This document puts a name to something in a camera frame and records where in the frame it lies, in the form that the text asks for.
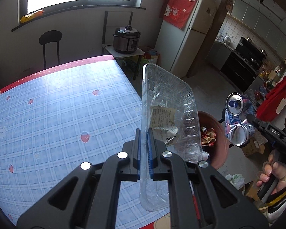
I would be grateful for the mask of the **person's right hand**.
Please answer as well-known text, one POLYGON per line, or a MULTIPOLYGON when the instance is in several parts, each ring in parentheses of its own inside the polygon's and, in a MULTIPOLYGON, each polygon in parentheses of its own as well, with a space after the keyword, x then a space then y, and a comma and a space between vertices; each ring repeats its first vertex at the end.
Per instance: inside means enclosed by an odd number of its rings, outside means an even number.
POLYGON ((279 152, 273 150, 268 156, 268 161, 263 164, 262 171, 257 174, 258 181, 256 186, 259 188, 270 181, 271 175, 278 179, 275 188, 272 190, 272 195, 286 187, 286 164, 281 163, 279 157, 279 152))

